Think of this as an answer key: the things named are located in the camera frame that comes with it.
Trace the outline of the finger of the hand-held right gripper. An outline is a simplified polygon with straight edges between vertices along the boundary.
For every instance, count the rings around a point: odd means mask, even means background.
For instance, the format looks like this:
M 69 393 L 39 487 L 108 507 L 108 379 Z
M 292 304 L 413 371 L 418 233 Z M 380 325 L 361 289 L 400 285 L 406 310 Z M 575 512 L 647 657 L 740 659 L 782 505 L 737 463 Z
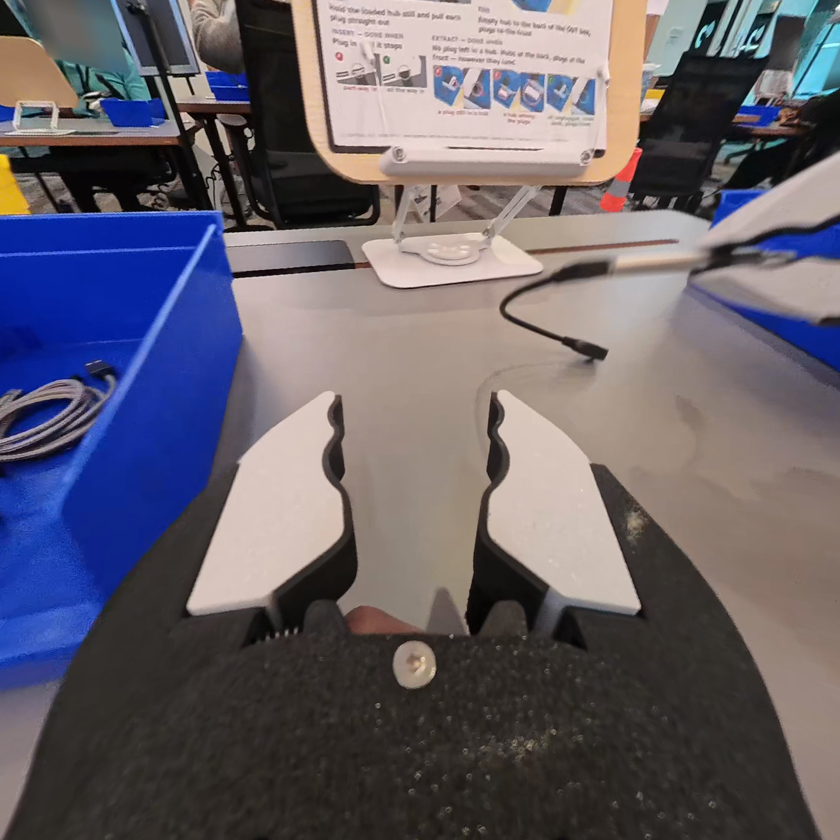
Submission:
M 839 153 L 762 192 L 712 225 L 706 253 L 839 251 Z
M 745 318 L 772 317 L 815 327 L 839 320 L 839 260 L 794 253 L 737 253 L 688 274 L 698 296 Z

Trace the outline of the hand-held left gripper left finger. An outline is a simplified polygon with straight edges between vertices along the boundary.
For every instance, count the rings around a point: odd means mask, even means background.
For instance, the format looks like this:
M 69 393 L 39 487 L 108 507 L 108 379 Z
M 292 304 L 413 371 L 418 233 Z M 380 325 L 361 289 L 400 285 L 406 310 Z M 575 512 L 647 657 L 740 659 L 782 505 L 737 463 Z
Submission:
M 192 592 L 190 616 L 253 607 L 303 617 L 358 570 L 343 477 L 343 407 L 322 392 L 240 458 Z

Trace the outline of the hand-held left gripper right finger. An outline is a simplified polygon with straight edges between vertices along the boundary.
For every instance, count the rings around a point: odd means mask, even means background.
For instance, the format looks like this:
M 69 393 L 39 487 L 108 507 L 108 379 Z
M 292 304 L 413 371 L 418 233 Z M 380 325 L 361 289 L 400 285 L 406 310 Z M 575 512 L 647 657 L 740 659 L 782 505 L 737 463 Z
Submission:
M 553 634 L 571 609 L 638 616 L 642 604 L 595 479 L 566 433 L 509 391 L 490 397 L 466 624 L 472 634 L 501 602 L 528 630 Z

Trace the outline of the wooden office desk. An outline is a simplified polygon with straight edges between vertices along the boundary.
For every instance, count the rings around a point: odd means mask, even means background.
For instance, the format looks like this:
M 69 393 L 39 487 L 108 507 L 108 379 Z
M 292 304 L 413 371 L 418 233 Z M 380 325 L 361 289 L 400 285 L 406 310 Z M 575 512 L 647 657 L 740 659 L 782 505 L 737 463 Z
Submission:
M 713 119 L 706 123 L 702 120 L 692 119 L 689 121 L 689 125 L 690 127 L 684 131 L 685 138 L 688 140 L 710 138 L 713 134 L 718 133 L 721 137 L 734 133 L 735 135 L 759 139 L 799 138 L 806 136 L 813 130 L 813 126 L 799 122 L 771 121 L 763 124 L 759 115 L 740 113 L 737 113 L 728 122 Z

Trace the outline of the black office chair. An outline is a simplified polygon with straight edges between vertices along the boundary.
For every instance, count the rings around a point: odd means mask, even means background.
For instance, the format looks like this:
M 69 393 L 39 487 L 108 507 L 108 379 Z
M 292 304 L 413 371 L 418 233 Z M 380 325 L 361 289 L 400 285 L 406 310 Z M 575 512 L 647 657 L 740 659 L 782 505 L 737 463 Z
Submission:
M 380 191 L 344 180 L 312 143 L 301 88 L 291 6 L 237 1 L 255 148 L 253 184 L 278 228 L 373 225 Z
M 657 108 L 640 126 L 639 157 L 629 192 L 635 208 L 657 199 L 685 207 L 698 198 L 721 143 L 768 59 L 684 53 Z

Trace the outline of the orange cone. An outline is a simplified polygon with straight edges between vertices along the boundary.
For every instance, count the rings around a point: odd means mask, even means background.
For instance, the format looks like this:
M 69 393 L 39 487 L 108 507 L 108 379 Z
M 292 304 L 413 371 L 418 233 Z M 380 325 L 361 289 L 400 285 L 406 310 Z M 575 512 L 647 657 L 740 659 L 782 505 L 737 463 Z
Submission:
M 599 209 L 608 214 L 621 213 L 625 207 L 642 148 L 636 147 L 624 167 L 615 175 L 599 203 Z

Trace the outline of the printed instruction sheet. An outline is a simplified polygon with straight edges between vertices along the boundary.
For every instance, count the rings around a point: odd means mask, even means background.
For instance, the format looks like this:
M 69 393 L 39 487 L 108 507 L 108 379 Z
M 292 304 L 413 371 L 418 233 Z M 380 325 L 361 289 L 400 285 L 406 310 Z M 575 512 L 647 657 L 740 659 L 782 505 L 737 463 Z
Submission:
M 333 147 L 606 152 L 613 2 L 312 6 Z

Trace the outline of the grey table with wooden edge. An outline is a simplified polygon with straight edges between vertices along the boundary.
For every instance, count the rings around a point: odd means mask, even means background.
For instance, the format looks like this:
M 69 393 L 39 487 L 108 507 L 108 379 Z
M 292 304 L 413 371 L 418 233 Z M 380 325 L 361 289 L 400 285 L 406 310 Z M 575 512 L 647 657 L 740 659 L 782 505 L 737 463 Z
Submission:
M 247 101 L 219 101 L 200 96 L 178 101 L 180 113 L 194 117 L 195 124 L 180 131 L 174 120 L 165 120 L 151 127 L 116 128 L 103 119 L 58 117 L 56 129 L 51 118 L 20 120 L 17 129 L 12 119 L 2 121 L 1 145 L 4 148 L 88 147 L 88 148 L 182 148 L 190 151 L 195 130 L 208 130 L 210 118 L 219 114 L 250 114 Z

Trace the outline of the yellow plastic bin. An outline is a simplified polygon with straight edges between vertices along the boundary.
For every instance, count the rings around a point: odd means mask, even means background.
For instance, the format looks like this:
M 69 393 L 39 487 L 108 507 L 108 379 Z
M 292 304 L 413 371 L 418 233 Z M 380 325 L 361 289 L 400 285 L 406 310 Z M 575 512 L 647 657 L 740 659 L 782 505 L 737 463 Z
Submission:
M 7 156 L 0 156 L 0 214 L 2 216 L 30 215 L 30 208 L 12 171 Z

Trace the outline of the black sign stand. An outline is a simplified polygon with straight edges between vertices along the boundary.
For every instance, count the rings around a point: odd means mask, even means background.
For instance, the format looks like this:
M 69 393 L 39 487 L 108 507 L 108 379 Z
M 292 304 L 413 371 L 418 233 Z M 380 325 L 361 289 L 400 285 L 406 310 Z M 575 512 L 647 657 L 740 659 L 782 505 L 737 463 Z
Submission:
M 209 100 L 193 81 L 203 73 L 187 25 L 183 2 L 111 1 L 128 50 L 150 93 L 163 102 L 165 125 L 175 131 L 175 164 L 189 203 L 199 210 L 221 210 L 220 193 L 229 194 L 230 170 Z

